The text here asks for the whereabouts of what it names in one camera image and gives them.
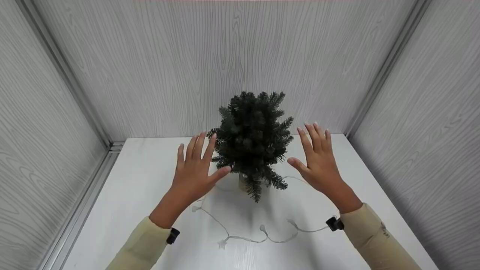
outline small artificial christmas tree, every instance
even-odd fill
[[[257,97],[242,92],[230,100],[227,108],[219,108],[221,125],[207,135],[217,135],[215,150],[219,155],[212,161],[218,162],[218,168],[230,166],[232,172],[245,176],[246,190],[255,202],[260,200],[262,181],[267,186],[287,188],[287,183],[272,169],[272,164],[285,158],[287,145],[293,140],[288,130],[293,117],[282,123],[277,121],[284,114],[278,109],[284,97],[283,92],[262,92]]]

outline beige sleeve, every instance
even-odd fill
[[[419,270],[420,267],[367,204],[341,214],[344,231],[372,270]]]
[[[170,229],[162,229],[144,218],[108,265],[107,270],[150,270],[162,255]]]

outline finger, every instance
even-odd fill
[[[213,155],[213,151],[215,149],[215,142],[216,142],[216,133],[213,134],[212,137],[210,138],[210,141],[208,142],[207,149],[205,150],[205,153],[204,153],[203,160],[207,161],[208,163],[210,163],[210,161],[212,161],[212,155]]]
[[[185,160],[183,159],[183,144],[180,144],[177,151],[177,169],[183,168]]]
[[[305,127],[308,130],[308,134],[310,134],[310,138],[312,138],[313,150],[316,153],[320,153],[320,151],[322,151],[322,140],[320,136],[312,125],[305,124]]]
[[[297,158],[288,158],[287,162],[292,165],[293,168],[299,171],[300,175],[305,178],[305,176],[310,172],[310,169],[307,168],[299,159]]]
[[[300,140],[301,140],[301,145],[303,146],[303,151],[305,152],[305,155],[310,155],[313,153],[313,148],[312,148],[312,145],[310,143],[310,141],[308,140],[308,137],[307,135],[305,134],[305,132],[297,127],[297,130],[299,132],[299,135],[300,135]]]
[[[200,136],[198,136],[197,143],[195,144],[195,148],[193,149],[193,159],[194,160],[199,160],[202,158],[202,149],[204,148],[204,142],[205,142],[205,131],[202,131],[200,133]]]
[[[320,139],[323,141],[325,140],[325,135],[324,133],[322,132],[322,129],[320,128],[320,126],[318,125],[317,122],[313,123],[313,127],[315,128],[315,131],[317,132],[317,134],[319,135]]]
[[[198,136],[195,135],[192,137],[187,146],[187,154],[185,155],[185,161],[191,160],[193,155],[193,149],[195,148],[195,143],[197,142]]]
[[[220,168],[208,177],[208,181],[212,184],[215,184],[216,182],[218,182],[218,180],[225,177],[225,175],[227,175],[231,170],[232,168],[230,166]]]
[[[332,151],[332,135],[330,131],[325,130],[325,142],[322,144],[324,151]]]

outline tree pot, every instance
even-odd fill
[[[239,173],[239,189],[243,192],[247,192],[247,176],[243,173]]]

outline metal corner bracket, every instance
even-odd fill
[[[97,165],[92,177],[90,177],[73,205],[65,223],[50,245],[37,268],[38,270],[61,270],[63,268],[63,264],[66,262],[122,147],[123,142],[113,143],[110,150],[105,153],[102,162]]]

